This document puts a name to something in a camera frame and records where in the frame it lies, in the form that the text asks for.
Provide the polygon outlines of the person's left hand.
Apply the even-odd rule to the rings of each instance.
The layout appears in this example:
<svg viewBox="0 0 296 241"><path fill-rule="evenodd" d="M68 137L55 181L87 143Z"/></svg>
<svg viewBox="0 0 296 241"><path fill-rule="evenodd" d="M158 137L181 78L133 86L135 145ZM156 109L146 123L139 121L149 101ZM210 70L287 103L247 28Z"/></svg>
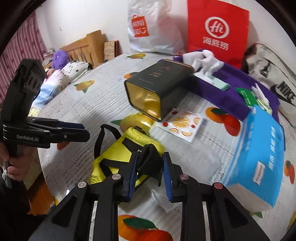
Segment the person's left hand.
<svg viewBox="0 0 296 241"><path fill-rule="evenodd" d="M15 181L23 181L29 173L31 163L34 161L34 148L23 146L22 153L13 158L10 157L8 150L4 143L1 143L1 168L4 167L5 162L9 162L8 174Z"/></svg>

